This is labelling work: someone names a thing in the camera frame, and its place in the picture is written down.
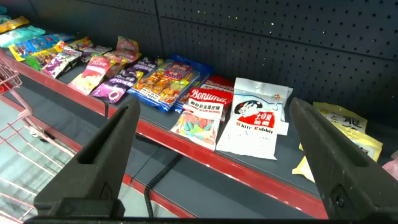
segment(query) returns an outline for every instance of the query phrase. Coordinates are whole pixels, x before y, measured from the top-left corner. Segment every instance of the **snack package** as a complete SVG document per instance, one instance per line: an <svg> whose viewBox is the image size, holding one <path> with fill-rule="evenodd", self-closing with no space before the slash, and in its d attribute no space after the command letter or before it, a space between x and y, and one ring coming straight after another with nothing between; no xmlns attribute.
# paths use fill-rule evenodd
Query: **snack package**
<svg viewBox="0 0 398 224"><path fill-rule="evenodd" d="M0 83L3 82L5 80L5 78L3 77L3 75L1 75L0 73ZM10 90L12 88L12 85L9 82L3 83L0 85L0 96L7 92L8 90Z"/></svg>
<svg viewBox="0 0 398 224"><path fill-rule="evenodd" d="M5 32L5 31L9 31L9 30L13 30L19 26L28 24L29 20L27 20L25 17L20 16L17 19L11 19L8 20L6 22L3 22L2 24L0 24L0 33Z"/></svg>
<svg viewBox="0 0 398 224"><path fill-rule="evenodd" d="M34 26L18 28L0 35L0 47L8 47L11 44L18 44L19 42L39 37L43 34L45 34L43 29L39 29Z"/></svg>
<svg viewBox="0 0 398 224"><path fill-rule="evenodd" d="M198 80L213 73L213 67L172 55L156 70L148 73L127 92L141 101L168 111Z"/></svg>
<svg viewBox="0 0 398 224"><path fill-rule="evenodd" d="M25 59L26 62L34 69L40 71L46 64L48 64L63 48L67 46L64 41L60 41L54 47L41 52L28 55Z"/></svg>
<svg viewBox="0 0 398 224"><path fill-rule="evenodd" d="M352 129L351 127L342 126L339 123L331 122L337 129L339 129L349 140L355 143L363 152L365 152L375 162L379 159L382 143L376 139L364 134L360 131ZM310 165L307 158L301 160L296 168L292 170L292 174L302 174L308 180L315 182L311 173Z"/></svg>
<svg viewBox="0 0 398 224"><path fill-rule="evenodd" d="M85 37L80 40L73 41L72 43L68 44L74 50L86 50L90 47L93 47L94 44L91 42L89 37Z"/></svg>
<svg viewBox="0 0 398 224"><path fill-rule="evenodd" d="M105 54L106 52L112 50L111 47L103 47L103 46L95 46L95 47L90 47L85 50L83 50L83 54L81 55L81 61L82 62L89 62L91 58L96 55L100 56Z"/></svg>
<svg viewBox="0 0 398 224"><path fill-rule="evenodd" d="M203 83L200 84L200 88L216 89L216 90L234 93L234 82L231 82L223 77L215 75L207 80L204 80ZM182 106L187 102L188 98L189 98L189 93L185 94L178 102L175 103L174 110L181 113L183 110ZM225 106L221 117L221 122L225 121L225 116L227 111L228 107Z"/></svg>
<svg viewBox="0 0 398 224"><path fill-rule="evenodd" d="M89 95L115 63L117 62L110 58L95 56L90 60L84 72L72 80L68 86L84 95Z"/></svg>
<svg viewBox="0 0 398 224"><path fill-rule="evenodd" d="M7 15L0 15L0 24L5 23L10 19L11 19L11 17L9 17Z"/></svg>
<svg viewBox="0 0 398 224"><path fill-rule="evenodd" d="M232 99L231 92L193 88L183 106L184 112L171 131L214 151L223 108Z"/></svg>
<svg viewBox="0 0 398 224"><path fill-rule="evenodd" d="M217 150L276 159L276 138L287 132L283 110L292 91L286 86L236 78L231 117Z"/></svg>
<svg viewBox="0 0 398 224"><path fill-rule="evenodd" d="M398 158L386 163L383 166L383 169L386 170L396 180L398 180Z"/></svg>
<svg viewBox="0 0 398 224"><path fill-rule="evenodd" d="M68 34L50 34L26 40L18 44L12 44L8 48L15 59L21 62L30 54L52 48L59 41L67 41L72 38L73 36Z"/></svg>
<svg viewBox="0 0 398 224"><path fill-rule="evenodd" d="M152 60L144 57L134 66L121 70L113 78L102 83L91 95L106 100L109 103L117 103L127 89L136 84L144 75L163 63L162 59Z"/></svg>
<svg viewBox="0 0 398 224"><path fill-rule="evenodd" d="M124 66L128 63L128 61L124 58L118 57L112 53L106 53L104 54L105 57L110 58L114 60L116 63L112 65L112 67L109 69L109 71L106 73L106 76L108 78L114 77L117 73L119 73Z"/></svg>
<svg viewBox="0 0 398 224"><path fill-rule="evenodd" d="M51 61L43 67L43 72L53 78L57 78L62 72L67 72L77 63L81 52L70 47L64 47L63 52L58 53Z"/></svg>

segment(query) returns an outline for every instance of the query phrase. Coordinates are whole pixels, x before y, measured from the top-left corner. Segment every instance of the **black cable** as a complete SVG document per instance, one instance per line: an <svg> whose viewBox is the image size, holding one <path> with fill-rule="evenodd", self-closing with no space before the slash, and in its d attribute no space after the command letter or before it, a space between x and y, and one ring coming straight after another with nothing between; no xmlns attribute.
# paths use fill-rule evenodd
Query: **black cable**
<svg viewBox="0 0 398 224"><path fill-rule="evenodd" d="M166 166L162 171L160 171L146 186L144 191L145 203L148 209L149 218L154 217L154 211L152 209L152 204L150 203L149 192L155 187L155 185L174 167L174 165L181 159L182 155L178 154L174 159Z"/></svg>

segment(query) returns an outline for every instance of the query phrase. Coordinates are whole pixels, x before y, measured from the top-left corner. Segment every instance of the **yellow candy bag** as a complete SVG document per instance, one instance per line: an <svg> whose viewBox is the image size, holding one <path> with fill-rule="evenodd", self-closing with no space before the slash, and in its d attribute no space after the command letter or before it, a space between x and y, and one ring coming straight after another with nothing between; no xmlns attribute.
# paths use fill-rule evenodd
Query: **yellow candy bag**
<svg viewBox="0 0 398 224"><path fill-rule="evenodd" d="M13 30L19 26L22 26L22 25L25 25L28 23L29 23L29 20L27 20L23 16L20 16L17 19L8 20L8 21L0 24L0 33L9 31L9 30Z"/></svg>
<svg viewBox="0 0 398 224"><path fill-rule="evenodd" d="M362 151L365 152L370 158L377 162L381 152L381 142L357 130L342 127L335 123L332 124L334 124L337 129L339 129L345 136L347 136L349 140L359 146ZM292 174L302 174L308 180L315 182L311 173L310 165L308 164L307 158L305 156L298 164L298 166L292 170Z"/></svg>
<svg viewBox="0 0 398 224"><path fill-rule="evenodd" d="M365 134L365 128L368 122L366 119L337 105L314 102L313 107L318 109L319 112L321 112L326 119L331 121L331 123L349 140L359 146L363 152L377 162L381 153L382 143ZM302 174L308 180L315 182L305 156L298 166L293 169L292 173Z"/></svg>

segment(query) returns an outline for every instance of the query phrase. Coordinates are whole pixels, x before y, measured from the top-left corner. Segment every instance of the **red label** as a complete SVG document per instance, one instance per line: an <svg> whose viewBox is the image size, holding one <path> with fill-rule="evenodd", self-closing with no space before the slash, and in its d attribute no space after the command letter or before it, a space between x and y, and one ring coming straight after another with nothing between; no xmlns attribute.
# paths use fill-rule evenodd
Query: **red label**
<svg viewBox="0 0 398 224"><path fill-rule="evenodd" d="M274 112L258 112L258 114L247 117L241 116L238 121L242 121L246 124L273 128L275 124L275 115Z"/></svg>
<svg viewBox="0 0 398 224"><path fill-rule="evenodd" d="M234 83L219 76L212 76L208 80L202 84L204 88L210 88L211 86L219 89L219 90L225 90L225 91L230 91L234 92Z"/></svg>
<svg viewBox="0 0 398 224"><path fill-rule="evenodd" d="M221 90L193 88L190 98L202 102L222 103L228 105L232 102L233 94Z"/></svg>

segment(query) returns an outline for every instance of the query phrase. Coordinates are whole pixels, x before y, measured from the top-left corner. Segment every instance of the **black pegboard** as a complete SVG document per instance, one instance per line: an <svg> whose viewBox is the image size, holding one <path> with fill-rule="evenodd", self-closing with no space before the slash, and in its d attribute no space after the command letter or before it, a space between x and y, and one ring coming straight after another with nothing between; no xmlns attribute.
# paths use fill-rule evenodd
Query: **black pegboard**
<svg viewBox="0 0 398 224"><path fill-rule="evenodd" d="M155 0L81 0L156 15Z"/></svg>
<svg viewBox="0 0 398 224"><path fill-rule="evenodd" d="M31 0L40 24L57 32L89 35L95 44L115 47L118 36L138 41L140 51L162 57L157 16L85 1Z"/></svg>
<svg viewBox="0 0 398 224"><path fill-rule="evenodd" d="M159 15L398 60L394 0L157 0Z"/></svg>
<svg viewBox="0 0 398 224"><path fill-rule="evenodd" d="M161 18L160 26L166 55L189 55L224 76L290 86L301 99L367 118L397 108L397 62L175 19Z"/></svg>

